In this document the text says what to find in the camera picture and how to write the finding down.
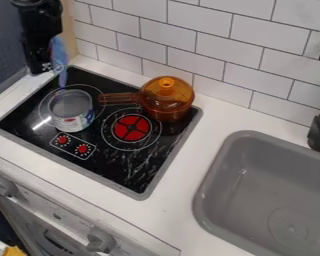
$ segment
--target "black stovetop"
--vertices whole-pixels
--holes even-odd
[[[198,109],[191,108],[179,122],[161,123],[148,117],[139,105],[102,107],[98,94],[137,89],[75,67],[68,69],[67,88],[85,90],[92,96],[96,119],[91,126],[69,134],[51,125],[47,102],[59,90],[56,77],[0,121],[0,134],[124,193],[134,197],[150,194],[183,144],[188,127],[196,123],[192,121],[196,121]],[[66,143],[58,143],[64,137]],[[80,145],[89,151],[81,154]]]

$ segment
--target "countertop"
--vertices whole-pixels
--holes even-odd
[[[149,80],[83,56],[76,57],[72,63],[139,87]],[[26,76],[3,92],[0,117],[51,77],[50,73]],[[194,105],[202,109],[202,118],[151,196],[144,201],[127,197],[2,136],[0,158],[178,248],[182,256],[252,255],[199,226],[191,210],[194,194],[223,141],[233,132],[255,130],[307,147],[308,129],[200,94]]]

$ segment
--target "blue object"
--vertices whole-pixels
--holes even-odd
[[[63,39],[56,36],[51,40],[51,59],[55,73],[59,73],[59,87],[65,88],[67,82],[66,67],[69,63],[69,55]]]

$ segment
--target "gray sink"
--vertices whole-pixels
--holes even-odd
[[[254,131],[234,133],[193,212],[207,232],[252,254],[320,256],[320,153]]]

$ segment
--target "red control knob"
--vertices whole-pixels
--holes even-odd
[[[85,154],[86,152],[88,152],[88,149],[88,146],[84,144],[78,146],[78,152],[81,154]]]
[[[68,139],[67,139],[65,136],[60,136],[60,137],[58,138],[58,143],[61,144],[61,145],[66,144],[67,141],[68,141]]]

